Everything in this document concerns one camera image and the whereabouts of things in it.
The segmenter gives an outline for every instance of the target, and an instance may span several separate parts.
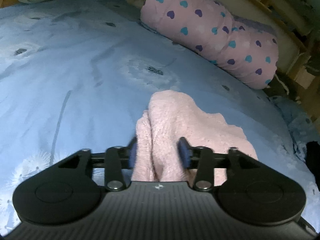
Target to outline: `logo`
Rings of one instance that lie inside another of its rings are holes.
[[[158,189],[158,190],[161,190],[161,189],[163,189],[163,188],[164,188],[164,186],[163,186],[163,185],[161,185],[161,184],[158,184],[158,185],[156,185],[156,186],[155,186],[155,188],[156,188],[156,189]]]

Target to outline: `ribbed surface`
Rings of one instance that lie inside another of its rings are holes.
[[[6,240],[307,240],[297,224],[259,228],[225,214],[209,193],[185,182],[133,182],[106,195],[86,218],[58,227],[22,223]]]

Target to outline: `black mount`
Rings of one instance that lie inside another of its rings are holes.
[[[127,147],[104,153],[80,150],[22,182],[13,194],[13,205],[22,221],[61,225],[87,216],[108,192],[127,189],[121,169],[132,169],[136,138]],[[209,192],[222,209],[247,224],[276,226],[298,221],[306,203],[295,181],[230,148],[228,154],[207,147],[192,147],[185,138],[177,144],[186,169],[197,169],[193,189]],[[105,168],[104,187],[92,181],[92,169]],[[225,168],[228,179],[214,186],[214,169]]]

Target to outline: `rolled blanket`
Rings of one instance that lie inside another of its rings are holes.
[[[141,21],[254,89],[263,89],[277,69],[272,27],[232,15],[217,0],[146,0]]]
[[[190,96],[171,90],[152,95],[148,110],[137,122],[136,135],[134,181],[188,181],[192,185],[196,171],[182,166],[177,150],[180,137],[216,153],[227,154],[230,147],[237,147],[257,159],[240,127],[227,124],[222,114],[203,112]],[[226,179],[225,170],[215,170],[215,186]]]

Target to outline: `pink pillow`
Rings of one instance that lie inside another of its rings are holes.
[[[146,0],[140,18],[254,89],[276,72],[276,37],[235,21],[217,0]]]

